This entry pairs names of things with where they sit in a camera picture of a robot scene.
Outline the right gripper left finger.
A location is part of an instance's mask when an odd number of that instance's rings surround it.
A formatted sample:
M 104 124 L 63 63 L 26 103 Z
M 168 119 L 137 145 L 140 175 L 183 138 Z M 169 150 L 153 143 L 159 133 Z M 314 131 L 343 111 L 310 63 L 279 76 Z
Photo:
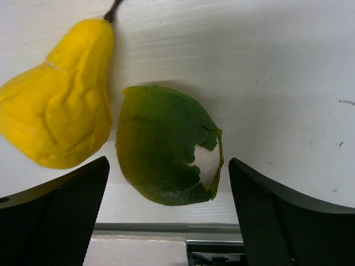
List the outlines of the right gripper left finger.
M 110 165 L 102 156 L 1 198 L 1 265 L 83 265 Z

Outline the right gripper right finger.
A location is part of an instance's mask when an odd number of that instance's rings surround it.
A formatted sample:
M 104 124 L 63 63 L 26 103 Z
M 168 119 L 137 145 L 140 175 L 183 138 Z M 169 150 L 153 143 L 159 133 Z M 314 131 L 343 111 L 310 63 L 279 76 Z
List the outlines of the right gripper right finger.
M 229 162 L 249 265 L 354 265 L 354 208 L 322 201 Z

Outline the green yellow fake fruit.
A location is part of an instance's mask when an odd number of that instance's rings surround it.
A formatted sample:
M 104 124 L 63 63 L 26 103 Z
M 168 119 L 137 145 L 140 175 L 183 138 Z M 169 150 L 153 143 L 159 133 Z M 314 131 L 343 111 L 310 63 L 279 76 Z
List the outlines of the green yellow fake fruit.
M 222 130 L 194 98 L 159 85 L 123 90 L 116 153 L 125 179 L 166 206 L 213 200 L 224 164 Z

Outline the yellow fake pear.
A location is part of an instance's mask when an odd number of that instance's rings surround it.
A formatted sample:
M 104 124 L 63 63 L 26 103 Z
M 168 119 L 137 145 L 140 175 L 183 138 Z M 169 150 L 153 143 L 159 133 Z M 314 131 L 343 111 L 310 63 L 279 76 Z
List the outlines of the yellow fake pear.
M 119 5 L 72 26 L 44 62 L 2 85 L 1 135 L 36 164 L 72 168 L 107 142 L 107 77 Z

